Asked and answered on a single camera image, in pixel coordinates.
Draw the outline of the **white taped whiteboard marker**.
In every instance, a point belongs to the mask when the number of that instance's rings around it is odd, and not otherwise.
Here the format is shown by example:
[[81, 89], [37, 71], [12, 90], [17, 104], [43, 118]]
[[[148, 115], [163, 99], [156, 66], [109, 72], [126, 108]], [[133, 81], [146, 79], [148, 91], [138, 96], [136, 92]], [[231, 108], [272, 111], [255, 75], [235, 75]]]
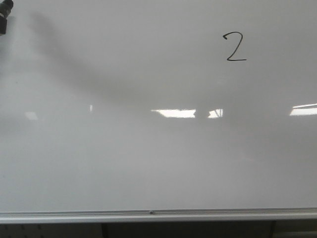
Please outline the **white taped whiteboard marker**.
[[13, 0], [3, 0], [0, 2], [0, 35], [6, 34], [7, 18], [14, 6]]

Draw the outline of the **large white whiteboard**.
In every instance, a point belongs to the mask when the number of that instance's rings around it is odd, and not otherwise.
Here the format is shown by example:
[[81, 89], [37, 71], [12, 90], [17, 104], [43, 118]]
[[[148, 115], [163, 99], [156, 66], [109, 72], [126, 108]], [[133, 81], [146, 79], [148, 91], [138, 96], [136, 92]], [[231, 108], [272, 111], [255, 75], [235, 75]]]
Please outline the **large white whiteboard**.
[[316, 205], [316, 1], [14, 2], [2, 212]]

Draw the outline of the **aluminium whiteboard marker tray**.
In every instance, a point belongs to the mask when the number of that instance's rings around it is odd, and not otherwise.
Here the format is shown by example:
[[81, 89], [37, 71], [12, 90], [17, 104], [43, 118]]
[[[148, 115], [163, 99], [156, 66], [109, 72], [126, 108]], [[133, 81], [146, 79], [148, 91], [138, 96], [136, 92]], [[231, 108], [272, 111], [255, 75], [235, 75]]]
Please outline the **aluminium whiteboard marker tray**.
[[316, 208], [1, 212], [1, 224], [207, 222], [316, 219]]

